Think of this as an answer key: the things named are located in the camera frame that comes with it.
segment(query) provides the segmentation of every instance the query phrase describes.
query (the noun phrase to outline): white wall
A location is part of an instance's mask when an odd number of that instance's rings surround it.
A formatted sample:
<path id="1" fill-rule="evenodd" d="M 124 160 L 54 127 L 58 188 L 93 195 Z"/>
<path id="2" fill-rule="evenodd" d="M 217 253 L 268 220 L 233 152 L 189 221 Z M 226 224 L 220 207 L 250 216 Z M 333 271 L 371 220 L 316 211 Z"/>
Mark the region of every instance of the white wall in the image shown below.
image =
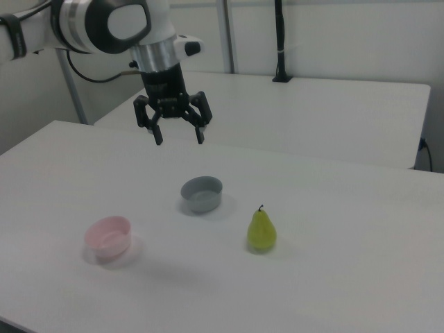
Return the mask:
<path id="1" fill-rule="evenodd" d="M 444 2 L 375 2 L 299 0 L 285 6 L 288 72 L 431 85 L 423 135 L 435 170 L 444 172 Z M 239 73 L 273 75 L 273 1 L 232 0 L 232 23 Z M 417 166 L 428 170 L 425 150 Z"/>
<path id="2" fill-rule="evenodd" d="M 34 3 L 1 0 L 0 12 Z M 56 119 L 78 122 L 54 50 L 0 65 L 0 154 Z"/>
<path id="3" fill-rule="evenodd" d="M 179 34 L 194 35 L 205 43 L 205 52 L 181 62 L 184 71 L 224 72 L 224 59 L 215 1 L 170 1 L 171 21 Z M 91 78 L 107 78 L 129 70 L 129 52 L 121 55 L 72 54 L 77 68 Z M 89 123 L 94 123 L 143 89 L 139 76 L 125 76 L 111 83 L 89 83 L 72 73 Z"/>

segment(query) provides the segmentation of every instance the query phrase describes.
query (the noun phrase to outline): black cable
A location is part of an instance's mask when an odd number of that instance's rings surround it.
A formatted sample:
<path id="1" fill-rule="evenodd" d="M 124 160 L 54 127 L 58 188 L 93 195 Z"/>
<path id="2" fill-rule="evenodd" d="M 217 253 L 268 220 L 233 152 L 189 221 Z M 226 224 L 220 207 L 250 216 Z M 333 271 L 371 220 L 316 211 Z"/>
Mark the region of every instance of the black cable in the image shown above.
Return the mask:
<path id="1" fill-rule="evenodd" d="M 427 144 L 427 142 L 424 142 L 424 148 L 427 149 L 427 154 L 429 155 L 430 172 L 433 172 L 432 154 L 430 153 L 429 145 Z"/>
<path id="2" fill-rule="evenodd" d="M 69 51 L 68 50 L 65 50 L 65 51 L 67 52 L 67 59 L 68 59 L 69 66 L 71 66 L 71 68 L 74 71 L 74 73 L 79 75 L 83 80 L 86 80 L 88 82 L 93 82 L 93 83 L 107 83 L 107 82 L 115 80 L 116 78 L 120 78 L 122 76 L 122 73 L 118 73 L 117 75 L 114 75 L 114 76 L 112 76 L 110 78 L 106 78 L 105 80 L 94 80 L 92 78 L 88 78 L 88 77 L 84 76 L 83 74 L 81 74 L 77 70 L 77 68 L 72 63 L 71 56 L 69 55 Z"/>
<path id="3" fill-rule="evenodd" d="M 26 14 L 26 15 L 23 15 L 23 16 L 19 17 L 19 21 L 24 21 L 25 19 L 28 19 L 29 17 L 31 17 L 31 16 L 37 14 L 38 12 L 41 12 L 42 10 L 44 10 L 44 9 L 50 7 L 50 6 L 51 6 L 51 1 L 46 2 L 46 3 L 45 3 L 44 5 L 42 5 L 42 6 L 39 6 L 39 5 L 37 4 L 37 7 L 35 8 L 35 10 L 33 10 L 32 12 L 29 12 L 29 13 Z"/>

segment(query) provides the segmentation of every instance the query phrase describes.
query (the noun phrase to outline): cable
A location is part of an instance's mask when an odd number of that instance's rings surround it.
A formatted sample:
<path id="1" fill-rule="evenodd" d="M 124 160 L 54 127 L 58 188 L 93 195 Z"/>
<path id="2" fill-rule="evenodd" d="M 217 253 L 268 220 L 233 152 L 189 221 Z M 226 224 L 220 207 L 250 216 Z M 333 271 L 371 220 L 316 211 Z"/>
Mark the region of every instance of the cable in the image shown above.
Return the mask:
<path id="1" fill-rule="evenodd" d="M 41 12 L 42 10 L 44 10 L 50 6 L 51 6 L 51 0 L 47 1 L 46 3 L 44 3 L 44 5 L 41 5 L 41 6 L 39 4 L 37 4 L 35 7 L 33 7 L 35 9 L 32 12 L 29 12 L 28 14 L 19 17 L 19 21 L 24 21 L 25 19 L 28 19 L 29 17 L 37 14 L 38 12 Z"/>
<path id="2" fill-rule="evenodd" d="M 77 68 L 72 63 L 71 56 L 69 55 L 69 51 L 68 50 L 65 50 L 65 51 L 67 52 L 67 59 L 68 59 L 69 66 L 71 66 L 71 68 L 74 71 L 74 73 L 79 75 L 83 80 L 86 80 L 88 82 L 93 82 L 93 83 L 107 83 L 107 82 L 115 80 L 116 78 L 120 78 L 122 76 L 122 73 L 118 73 L 117 75 L 114 75 L 114 76 L 112 76 L 110 78 L 106 78 L 105 80 L 94 80 L 92 78 L 88 78 L 88 77 L 84 76 L 83 74 L 81 74 L 77 70 Z"/>
<path id="3" fill-rule="evenodd" d="M 433 172 L 432 154 L 430 153 L 429 145 L 427 144 L 427 140 L 424 137 L 421 137 L 419 140 L 418 151 L 421 151 L 423 148 L 427 149 L 427 154 L 429 155 L 430 172 Z"/>
<path id="4" fill-rule="evenodd" d="M 427 149 L 427 153 L 429 154 L 430 172 L 433 172 L 432 154 L 430 153 L 429 145 L 427 144 L 427 142 L 424 142 L 424 148 Z"/>

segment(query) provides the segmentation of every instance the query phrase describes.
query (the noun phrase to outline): pink bowl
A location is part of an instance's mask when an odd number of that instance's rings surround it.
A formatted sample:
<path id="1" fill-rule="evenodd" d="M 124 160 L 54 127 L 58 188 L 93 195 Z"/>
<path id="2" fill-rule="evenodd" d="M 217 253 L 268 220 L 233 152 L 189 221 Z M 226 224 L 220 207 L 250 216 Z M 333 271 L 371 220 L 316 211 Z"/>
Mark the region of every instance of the pink bowl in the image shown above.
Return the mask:
<path id="1" fill-rule="evenodd" d="M 119 255 L 131 244 L 131 224 L 122 216 L 105 217 L 85 233 L 86 245 L 100 258 Z"/>

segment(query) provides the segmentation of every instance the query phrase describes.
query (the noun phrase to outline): gray bowl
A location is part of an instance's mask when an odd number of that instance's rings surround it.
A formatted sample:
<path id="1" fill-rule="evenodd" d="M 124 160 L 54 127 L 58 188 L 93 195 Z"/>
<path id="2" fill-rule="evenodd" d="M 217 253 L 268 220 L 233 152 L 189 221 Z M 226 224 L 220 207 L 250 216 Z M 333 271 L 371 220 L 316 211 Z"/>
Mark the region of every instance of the gray bowl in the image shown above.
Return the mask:
<path id="1" fill-rule="evenodd" d="M 221 204 L 222 182 L 209 176 L 193 178 L 182 186 L 180 195 L 192 212 L 209 212 Z"/>

